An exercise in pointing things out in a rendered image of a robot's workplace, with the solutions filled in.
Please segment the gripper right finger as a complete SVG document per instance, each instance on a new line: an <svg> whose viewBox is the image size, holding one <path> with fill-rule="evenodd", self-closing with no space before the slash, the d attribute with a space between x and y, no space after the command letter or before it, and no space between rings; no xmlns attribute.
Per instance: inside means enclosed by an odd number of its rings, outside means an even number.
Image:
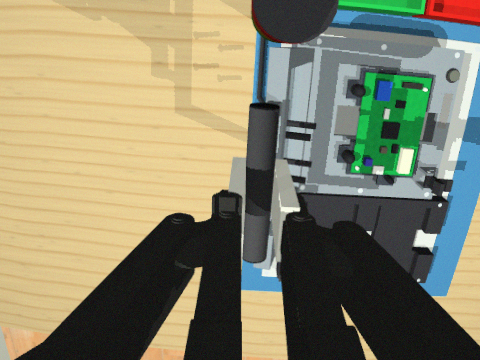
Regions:
<svg viewBox="0 0 480 360"><path fill-rule="evenodd" d="M357 330L377 360L480 360L480 345L363 227L317 225L283 159L271 219L288 360L366 360Z"/></svg>

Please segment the green bin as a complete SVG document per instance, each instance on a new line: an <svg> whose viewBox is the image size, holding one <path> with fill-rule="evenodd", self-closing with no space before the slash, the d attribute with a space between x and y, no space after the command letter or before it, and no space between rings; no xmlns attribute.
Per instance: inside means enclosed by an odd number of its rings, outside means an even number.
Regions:
<svg viewBox="0 0 480 360"><path fill-rule="evenodd" d="M424 14L425 2L426 0L339 0L338 9L413 16Z"/></svg>

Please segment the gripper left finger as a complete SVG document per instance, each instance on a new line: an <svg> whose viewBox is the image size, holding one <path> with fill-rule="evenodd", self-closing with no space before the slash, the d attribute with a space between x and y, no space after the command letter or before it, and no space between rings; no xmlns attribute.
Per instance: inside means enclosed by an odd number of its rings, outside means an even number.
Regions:
<svg viewBox="0 0 480 360"><path fill-rule="evenodd" d="M246 157L233 157L221 191L208 220L166 216L42 343L14 360L140 360L202 265L183 360L242 360Z"/></svg>

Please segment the green circuit board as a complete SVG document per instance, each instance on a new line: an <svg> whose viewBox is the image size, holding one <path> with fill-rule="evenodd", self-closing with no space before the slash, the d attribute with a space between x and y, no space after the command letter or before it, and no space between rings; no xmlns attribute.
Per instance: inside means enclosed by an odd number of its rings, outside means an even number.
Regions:
<svg viewBox="0 0 480 360"><path fill-rule="evenodd" d="M366 72L351 172L412 176L431 82Z"/></svg>

